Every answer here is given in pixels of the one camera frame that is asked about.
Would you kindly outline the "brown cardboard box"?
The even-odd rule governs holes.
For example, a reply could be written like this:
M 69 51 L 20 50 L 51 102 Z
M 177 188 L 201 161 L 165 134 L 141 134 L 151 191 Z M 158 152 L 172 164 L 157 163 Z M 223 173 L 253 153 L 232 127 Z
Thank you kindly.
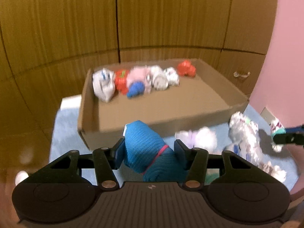
M 78 133 L 90 150 L 113 147 L 124 126 L 136 120 L 148 124 L 162 137 L 181 130 L 198 130 L 228 122 L 233 113 L 244 112 L 249 100 L 236 86 L 209 64 L 191 59 L 196 76 L 181 77 L 179 86 L 129 99 L 116 93 L 108 102 L 93 91 L 90 69 L 85 79 L 78 116 Z

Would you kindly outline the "orange bag with green tie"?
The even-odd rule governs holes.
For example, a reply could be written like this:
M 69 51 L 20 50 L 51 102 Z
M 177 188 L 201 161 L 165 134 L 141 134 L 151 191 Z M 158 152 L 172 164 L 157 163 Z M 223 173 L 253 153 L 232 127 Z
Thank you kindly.
M 122 93 L 123 95 L 126 95 L 128 93 L 128 87 L 127 87 L 127 76 L 129 74 L 129 70 L 126 69 L 120 69 L 115 72 L 115 88 L 118 92 Z

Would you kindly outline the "white wall socket plate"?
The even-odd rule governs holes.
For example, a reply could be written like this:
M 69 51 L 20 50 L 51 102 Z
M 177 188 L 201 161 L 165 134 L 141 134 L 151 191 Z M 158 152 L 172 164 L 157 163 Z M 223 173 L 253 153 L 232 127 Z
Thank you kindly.
M 276 119 L 276 116 L 266 107 L 263 108 L 260 115 L 269 125 Z

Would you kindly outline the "small orange plastic bag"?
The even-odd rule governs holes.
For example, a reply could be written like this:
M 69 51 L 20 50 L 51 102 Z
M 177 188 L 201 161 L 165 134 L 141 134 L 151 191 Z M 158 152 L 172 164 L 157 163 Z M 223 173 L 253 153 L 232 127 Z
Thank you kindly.
M 177 73 L 179 76 L 196 76 L 196 68 L 189 60 L 185 60 L 182 63 L 179 63 L 177 66 Z

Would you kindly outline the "white fluffy sock bundle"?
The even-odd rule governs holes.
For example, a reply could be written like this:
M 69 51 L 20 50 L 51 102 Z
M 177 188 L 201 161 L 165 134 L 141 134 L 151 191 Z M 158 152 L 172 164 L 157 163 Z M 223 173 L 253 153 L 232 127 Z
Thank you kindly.
M 202 127 L 195 131 L 176 132 L 175 139 L 181 140 L 190 149 L 201 148 L 213 152 L 217 147 L 216 133 L 208 127 Z

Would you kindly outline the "white blue striped sock bundle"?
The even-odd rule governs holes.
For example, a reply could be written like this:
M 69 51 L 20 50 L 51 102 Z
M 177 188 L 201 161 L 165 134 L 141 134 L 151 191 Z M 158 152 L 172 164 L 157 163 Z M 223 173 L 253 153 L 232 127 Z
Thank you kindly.
M 107 68 L 92 74 L 92 86 L 95 96 L 102 102 L 109 102 L 115 92 L 115 72 Z

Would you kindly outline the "wooden wardrobe with drawers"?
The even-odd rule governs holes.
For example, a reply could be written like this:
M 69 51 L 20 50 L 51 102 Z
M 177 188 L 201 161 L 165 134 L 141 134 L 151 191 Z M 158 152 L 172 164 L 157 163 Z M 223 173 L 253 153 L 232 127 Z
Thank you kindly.
M 1 0 L 1 170 L 46 162 L 62 98 L 99 65 L 199 58 L 250 96 L 277 2 Z

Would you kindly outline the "clear plastic bundle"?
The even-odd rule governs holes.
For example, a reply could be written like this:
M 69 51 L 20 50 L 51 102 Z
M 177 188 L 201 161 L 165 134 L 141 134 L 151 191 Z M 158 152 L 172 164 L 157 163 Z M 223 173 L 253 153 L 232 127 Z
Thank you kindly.
M 263 158 L 258 125 L 243 113 L 236 112 L 230 118 L 228 135 L 232 143 L 225 150 L 258 166 Z

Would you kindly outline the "pink fluffy plush toy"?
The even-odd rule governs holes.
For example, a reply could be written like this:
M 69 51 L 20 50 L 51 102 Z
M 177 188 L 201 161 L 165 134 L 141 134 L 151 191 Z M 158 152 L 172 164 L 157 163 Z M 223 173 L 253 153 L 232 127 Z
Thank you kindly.
M 127 97 L 133 98 L 151 92 L 151 68 L 148 66 L 133 67 L 126 79 Z

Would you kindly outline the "white pink bundle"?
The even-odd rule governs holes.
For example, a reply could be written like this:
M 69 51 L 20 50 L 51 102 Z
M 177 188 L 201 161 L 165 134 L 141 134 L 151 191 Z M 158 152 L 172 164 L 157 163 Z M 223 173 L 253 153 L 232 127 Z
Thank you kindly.
M 280 166 L 278 165 L 272 165 L 271 161 L 268 161 L 267 163 L 260 162 L 258 167 L 272 176 L 273 178 L 277 179 L 281 183 L 284 183 L 287 177 L 287 172 L 285 170 L 282 170 Z

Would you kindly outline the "large white bundle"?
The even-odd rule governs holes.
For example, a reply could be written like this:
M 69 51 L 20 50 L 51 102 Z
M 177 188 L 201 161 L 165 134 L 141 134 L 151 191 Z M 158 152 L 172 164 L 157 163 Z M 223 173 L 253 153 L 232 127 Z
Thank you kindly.
M 158 65 L 154 65 L 150 68 L 152 86 L 154 89 L 163 91 L 169 87 L 169 81 L 167 79 L 164 70 Z

